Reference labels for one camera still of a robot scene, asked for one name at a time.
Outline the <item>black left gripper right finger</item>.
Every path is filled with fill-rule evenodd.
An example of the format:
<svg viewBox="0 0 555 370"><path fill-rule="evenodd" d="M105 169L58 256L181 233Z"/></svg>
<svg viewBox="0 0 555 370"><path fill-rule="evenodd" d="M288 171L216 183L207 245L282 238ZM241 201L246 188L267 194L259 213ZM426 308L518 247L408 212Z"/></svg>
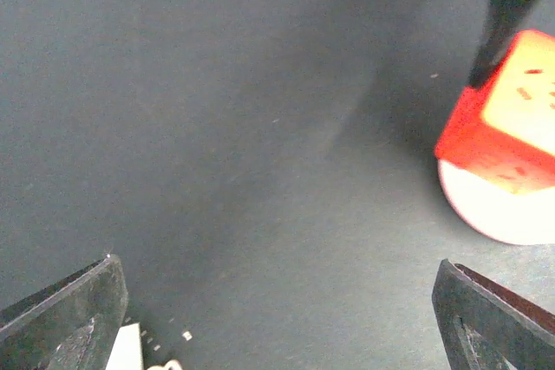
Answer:
<svg viewBox="0 0 555 370"><path fill-rule="evenodd" d="M444 259L432 303L452 369L553 369L554 314Z"/></svg>

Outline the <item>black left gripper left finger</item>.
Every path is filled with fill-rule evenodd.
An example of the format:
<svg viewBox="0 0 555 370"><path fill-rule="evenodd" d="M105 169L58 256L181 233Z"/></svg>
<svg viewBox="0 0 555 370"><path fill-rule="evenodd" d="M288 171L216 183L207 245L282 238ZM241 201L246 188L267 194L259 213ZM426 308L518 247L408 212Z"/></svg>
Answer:
<svg viewBox="0 0 555 370"><path fill-rule="evenodd" d="M105 256L1 310L1 368L104 369L127 305L121 260Z"/></svg>

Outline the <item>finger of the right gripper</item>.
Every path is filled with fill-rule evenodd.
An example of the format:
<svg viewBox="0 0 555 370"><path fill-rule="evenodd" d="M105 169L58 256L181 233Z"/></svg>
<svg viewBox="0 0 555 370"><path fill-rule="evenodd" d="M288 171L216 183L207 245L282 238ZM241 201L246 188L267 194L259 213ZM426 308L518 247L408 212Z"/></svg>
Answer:
<svg viewBox="0 0 555 370"><path fill-rule="evenodd" d="M500 65L508 44L538 0L489 0L484 31L468 85L480 88Z"/></svg>

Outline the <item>pink round power strip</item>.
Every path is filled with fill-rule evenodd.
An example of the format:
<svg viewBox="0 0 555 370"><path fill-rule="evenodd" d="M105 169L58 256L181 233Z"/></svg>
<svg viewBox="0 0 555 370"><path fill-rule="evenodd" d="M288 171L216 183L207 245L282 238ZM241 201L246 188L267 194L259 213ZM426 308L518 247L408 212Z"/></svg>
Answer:
<svg viewBox="0 0 555 370"><path fill-rule="evenodd" d="M480 234L512 245L554 243L552 187L515 195L443 159L437 171L448 203Z"/></svg>

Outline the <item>red plug adapter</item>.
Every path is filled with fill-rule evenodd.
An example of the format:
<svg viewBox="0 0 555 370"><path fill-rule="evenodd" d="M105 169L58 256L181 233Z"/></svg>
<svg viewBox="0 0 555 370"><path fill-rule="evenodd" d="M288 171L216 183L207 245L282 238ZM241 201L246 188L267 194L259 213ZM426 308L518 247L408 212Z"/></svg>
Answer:
<svg viewBox="0 0 555 370"><path fill-rule="evenodd" d="M553 37L519 32L486 83L463 89L434 154L512 194L553 187Z"/></svg>

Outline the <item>pink plug adapter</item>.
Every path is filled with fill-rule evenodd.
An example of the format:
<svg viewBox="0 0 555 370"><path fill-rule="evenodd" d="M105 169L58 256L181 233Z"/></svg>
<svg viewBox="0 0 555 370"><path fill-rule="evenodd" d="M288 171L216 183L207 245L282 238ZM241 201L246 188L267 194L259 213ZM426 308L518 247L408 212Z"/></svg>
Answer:
<svg viewBox="0 0 555 370"><path fill-rule="evenodd" d="M165 344L138 322L125 322L116 335L106 370L178 369L184 367Z"/></svg>

